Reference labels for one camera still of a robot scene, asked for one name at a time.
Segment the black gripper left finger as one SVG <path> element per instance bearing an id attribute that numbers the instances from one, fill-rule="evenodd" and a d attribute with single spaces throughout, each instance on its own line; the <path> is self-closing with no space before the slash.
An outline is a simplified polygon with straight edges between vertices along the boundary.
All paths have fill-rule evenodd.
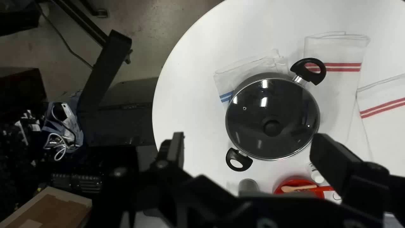
<path id="1" fill-rule="evenodd" d="M 157 160 L 169 161 L 176 164 L 179 168 L 184 168 L 184 144 L 185 136 L 183 132 L 175 132 L 171 140 L 165 140 L 161 144 Z"/>

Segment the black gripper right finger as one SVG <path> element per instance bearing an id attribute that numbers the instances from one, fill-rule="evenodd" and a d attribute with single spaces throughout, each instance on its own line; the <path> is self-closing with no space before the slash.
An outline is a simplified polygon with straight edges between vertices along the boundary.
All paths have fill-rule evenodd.
<path id="1" fill-rule="evenodd" d="M 388 196 L 385 182 L 389 172 L 375 163 L 364 161 L 349 148 L 325 134 L 312 141 L 311 163 L 343 198 L 360 198 L 365 194 Z"/>

